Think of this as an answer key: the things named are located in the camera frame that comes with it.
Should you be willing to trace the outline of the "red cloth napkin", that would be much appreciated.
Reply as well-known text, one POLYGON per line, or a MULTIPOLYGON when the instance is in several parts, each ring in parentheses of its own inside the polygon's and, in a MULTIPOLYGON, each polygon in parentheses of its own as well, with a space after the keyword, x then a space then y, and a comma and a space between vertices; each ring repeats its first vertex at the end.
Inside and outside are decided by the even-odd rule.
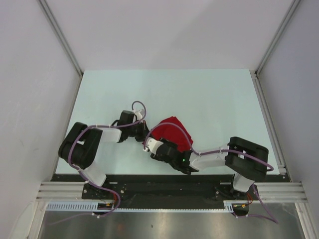
POLYGON ((190 144, 192 145, 193 140, 192 140, 190 134, 187 132, 187 130, 185 129, 183 124, 178 120, 177 117, 166 118, 166 119, 162 120, 160 122, 160 124, 162 124, 162 125, 160 125, 156 129, 154 129, 151 133, 151 136, 154 139, 168 140, 169 142, 176 144, 177 149, 180 152, 191 150, 191 147, 190 147, 188 142, 190 142, 190 144), (180 127, 183 130, 183 132, 185 133, 186 136, 176 126, 170 125, 170 124, 163 125, 163 123, 172 123, 174 125, 177 125, 178 127, 180 127))

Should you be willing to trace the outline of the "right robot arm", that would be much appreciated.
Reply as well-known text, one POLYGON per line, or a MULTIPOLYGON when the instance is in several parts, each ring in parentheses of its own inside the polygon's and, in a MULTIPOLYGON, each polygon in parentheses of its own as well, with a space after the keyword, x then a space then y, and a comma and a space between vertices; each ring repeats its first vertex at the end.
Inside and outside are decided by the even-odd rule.
POLYGON ((151 153, 152 159, 165 162, 186 175, 213 167, 232 169, 235 174, 230 195, 236 200, 243 199, 254 182, 264 180, 267 172, 273 170, 268 164, 269 150, 240 137, 231 137, 226 145, 203 153, 180 152, 175 143, 149 137, 145 151, 151 153))

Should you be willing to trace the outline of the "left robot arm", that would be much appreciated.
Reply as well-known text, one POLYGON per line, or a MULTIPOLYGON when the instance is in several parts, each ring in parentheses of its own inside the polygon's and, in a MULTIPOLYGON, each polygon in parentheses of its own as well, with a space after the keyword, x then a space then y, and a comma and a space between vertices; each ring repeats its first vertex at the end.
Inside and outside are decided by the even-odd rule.
POLYGON ((83 175, 85 181, 94 184, 92 192, 95 196, 105 199, 109 196, 110 186, 105 184, 107 177, 94 162, 99 145, 121 143, 129 137, 143 142, 148 134, 145 116, 145 110, 122 111, 118 120, 102 128, 76 122, 62 142, 58 155, 83 175))

